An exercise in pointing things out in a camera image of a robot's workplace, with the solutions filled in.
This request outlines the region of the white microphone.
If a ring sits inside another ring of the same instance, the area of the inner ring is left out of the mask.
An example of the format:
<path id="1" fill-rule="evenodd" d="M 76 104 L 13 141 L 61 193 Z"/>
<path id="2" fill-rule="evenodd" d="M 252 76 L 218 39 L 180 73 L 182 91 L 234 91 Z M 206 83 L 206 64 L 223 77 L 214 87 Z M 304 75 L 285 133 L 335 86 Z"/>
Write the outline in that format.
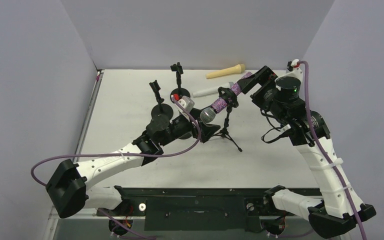
<path id="1" fill-rule="evenodd" d="M 231 88 L 234 85 L 233 82 L 227 82 L 222 85 L 213 86 L 205 89 L 201 89 L 192 93 L 194 98 L 204 97 L 218 93 L 219 88 Z"/>

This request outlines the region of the black round-base stand white mic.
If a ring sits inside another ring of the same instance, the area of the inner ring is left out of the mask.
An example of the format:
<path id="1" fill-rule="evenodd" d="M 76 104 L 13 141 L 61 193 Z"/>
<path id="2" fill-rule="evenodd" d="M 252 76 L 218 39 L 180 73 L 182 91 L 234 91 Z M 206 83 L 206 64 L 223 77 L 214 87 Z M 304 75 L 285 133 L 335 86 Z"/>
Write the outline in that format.
<path id="1" fill-rule="evenodd" d="M 165 100 L 160 95 L 161 87 L 159 86 L 158 81 L 154 80 L 153 82 L 150 82 L 149 86 L 151 87 L 157 102 L 151 110 L 151 118 L 155 119 L 158 116 L 165 116 L 171 120 L 174 116 L 174 111 L 170 105 L 164 103 Z"/>

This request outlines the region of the black tripod shock-mount stand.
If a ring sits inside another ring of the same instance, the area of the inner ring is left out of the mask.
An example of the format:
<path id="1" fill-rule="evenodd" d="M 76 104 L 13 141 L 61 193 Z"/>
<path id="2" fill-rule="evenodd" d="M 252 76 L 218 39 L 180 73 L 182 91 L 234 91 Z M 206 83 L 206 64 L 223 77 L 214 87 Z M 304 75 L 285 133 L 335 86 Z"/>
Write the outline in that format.
<path id="1" fill-rule="evenodd" d="M 234 139 L 230 136 L 228 131 L 229 122 L 230 122 L 230 114 L 234 108 L 239 106 L 237 95 L 230 88 L 219 87 L 218 88 L 219 97 L 222 98 L 226 103 L 226 117 L 224 119 L 223 128 L 212 135 L 212 137 L 221 137 L 223 139 L 227 139 L 231 141 L 236 147 L 237 150 L 242 153 L 243 150 L 238 146 L 238 144 L 234 141 Z"/>

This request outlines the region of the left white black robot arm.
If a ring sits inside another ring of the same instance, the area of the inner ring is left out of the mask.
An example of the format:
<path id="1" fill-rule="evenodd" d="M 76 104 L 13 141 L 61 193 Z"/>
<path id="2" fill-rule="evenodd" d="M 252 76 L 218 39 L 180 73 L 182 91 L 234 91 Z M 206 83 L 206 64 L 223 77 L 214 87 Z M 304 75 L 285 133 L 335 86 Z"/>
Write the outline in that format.
<path id="1" fill-rule="evenodd" d="M 129 201 L 115 186 L 97 187 L 103 180 L 131 168 L 142 167 L 164 154 L 163 146 L 190 134 L 205 143 L 219 129 L 220 125 L 189 120 L 179 115 L 170 121 L 165 115 L 150 120 L 145 131 L 131 143 L 112 153 L 80 162 L 66 157 L 54 171 L 46 184 L 46 191 L 62 219 L 77 214 L 84 208 L 104 208 L 116 215 L 123 215 L 129 209 Z"/>

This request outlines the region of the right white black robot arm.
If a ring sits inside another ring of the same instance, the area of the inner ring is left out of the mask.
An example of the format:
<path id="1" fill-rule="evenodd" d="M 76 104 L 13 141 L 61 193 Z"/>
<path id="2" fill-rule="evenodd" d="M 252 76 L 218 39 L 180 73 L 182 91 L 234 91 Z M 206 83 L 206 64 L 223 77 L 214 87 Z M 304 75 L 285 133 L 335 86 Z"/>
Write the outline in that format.
<path id="1" fill-rule="evenodd" d="M 353 189 L 337 156 L 330 130 L 324 118 L 310 109 L 309 67 L 299 61 L 282 76 L 264 66 L 236 82 L 234 90 L 248 93 L 260 88 L 251 101 L 268 111 L 280 124 L 281 138 L 288 138 L 306 162 L 321 193 L 321 198 L 295 193 L 276 186 L 262 199 L 263 209 L 274 214 L 285 211 L 307 220 L 322 238 L 348 233 L 376 215 L 374 206 L 365 203 Z"/>

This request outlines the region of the purple glitter microphone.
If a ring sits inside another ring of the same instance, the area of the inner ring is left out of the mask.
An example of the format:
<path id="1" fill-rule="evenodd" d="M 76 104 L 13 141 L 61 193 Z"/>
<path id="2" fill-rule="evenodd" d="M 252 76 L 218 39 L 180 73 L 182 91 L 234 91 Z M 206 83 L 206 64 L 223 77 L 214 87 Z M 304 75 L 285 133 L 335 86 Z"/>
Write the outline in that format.
<path id="1" fill-rule="evenodd" d="M 241 80 L 244 80 L 252 75 L 251 72 L 247 72 L 242 78 L 235 82 L 230 88 L 223 88 L 219 90 L 219 97 L 210 106 L 204 108 L 200 113 L 200 119 L 204 123 L 212 122 L 216 115 L 227 107 L 237 108 L 238 95 L 242 93 L 242 89 L 239 85 Z"/>

